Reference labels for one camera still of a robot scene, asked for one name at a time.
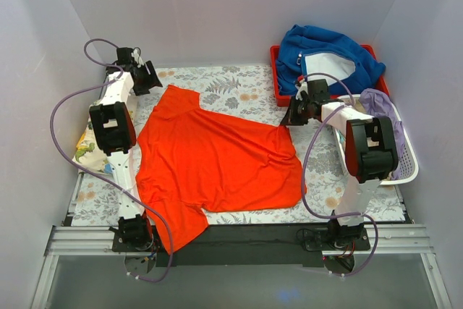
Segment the orange t shirt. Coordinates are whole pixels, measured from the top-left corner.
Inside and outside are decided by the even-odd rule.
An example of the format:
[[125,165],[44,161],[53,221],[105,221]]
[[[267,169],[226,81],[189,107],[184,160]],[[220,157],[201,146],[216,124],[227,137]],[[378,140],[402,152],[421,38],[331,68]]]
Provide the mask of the orange t shirt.
[[207,213],[291,208],[302,165],[289,130],[207,111],[170,85],[139,134],[140,199],[168,253],[208,228]]

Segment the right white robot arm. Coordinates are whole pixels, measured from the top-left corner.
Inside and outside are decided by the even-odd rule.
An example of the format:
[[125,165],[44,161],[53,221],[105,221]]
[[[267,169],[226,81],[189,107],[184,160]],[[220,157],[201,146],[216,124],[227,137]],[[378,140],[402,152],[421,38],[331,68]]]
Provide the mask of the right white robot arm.
[[348,101],[332,98],[328,77],[299,77],[295,83],[297,93],[291,97],[281,120],[284,126],[302,126],[309,119],[317,119],[322,127],[329,125],[344,136],[347,186],[336,209],[325,216],[326,227],[307,241],[314,250],[320,250],[324,244],[344,249],[365,238],[368,203],[380,183],[399,165],[391,119],[356,110],[352,96]]

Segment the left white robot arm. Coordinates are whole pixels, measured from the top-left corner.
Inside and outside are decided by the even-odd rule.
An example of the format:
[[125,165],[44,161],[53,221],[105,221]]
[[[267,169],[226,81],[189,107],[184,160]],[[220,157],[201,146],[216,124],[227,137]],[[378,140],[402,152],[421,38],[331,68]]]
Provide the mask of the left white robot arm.
[[152,62],[142,60],[140,48],[121,47],[116,55],[117,60],[106,68],[109,85],[89,114],[97,146],[106,155],[119,190],[117,227],[110,228],[116,249],[147,251],[154,248],[154,234],[145,208],[139,204],[133,160],[137,136],[128,102],[162,84]]

